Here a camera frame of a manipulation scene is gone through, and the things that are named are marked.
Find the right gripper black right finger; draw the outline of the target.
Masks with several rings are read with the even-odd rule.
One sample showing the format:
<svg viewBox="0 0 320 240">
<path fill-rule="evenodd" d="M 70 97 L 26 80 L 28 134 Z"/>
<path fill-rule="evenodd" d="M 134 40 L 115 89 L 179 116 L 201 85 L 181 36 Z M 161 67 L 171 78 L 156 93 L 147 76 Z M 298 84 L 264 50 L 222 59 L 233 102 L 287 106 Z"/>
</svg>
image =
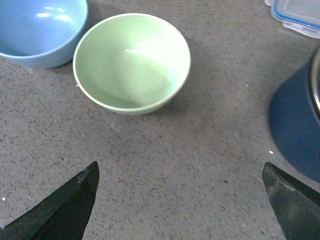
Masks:
<svg viewBox="0 0 320 240">
<path fill-rule="evenodd" d="M 269 203 L 287 240 L 320 238 L 320 193 L 270 162 L 262 180 Z"/>
</svg>

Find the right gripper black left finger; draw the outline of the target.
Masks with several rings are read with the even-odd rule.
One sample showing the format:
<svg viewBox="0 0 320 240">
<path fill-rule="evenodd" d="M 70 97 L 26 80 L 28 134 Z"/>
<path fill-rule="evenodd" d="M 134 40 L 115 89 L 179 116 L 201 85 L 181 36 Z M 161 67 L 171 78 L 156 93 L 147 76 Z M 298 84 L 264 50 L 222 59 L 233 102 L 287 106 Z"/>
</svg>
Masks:
<svg viewBox="0 0 320 240">
<path fill-rule="evenodd" d="M 100 179 L 92 162 L 31 210 L 0 230 L 2 240 L 81 240 Z"/>
</svg>

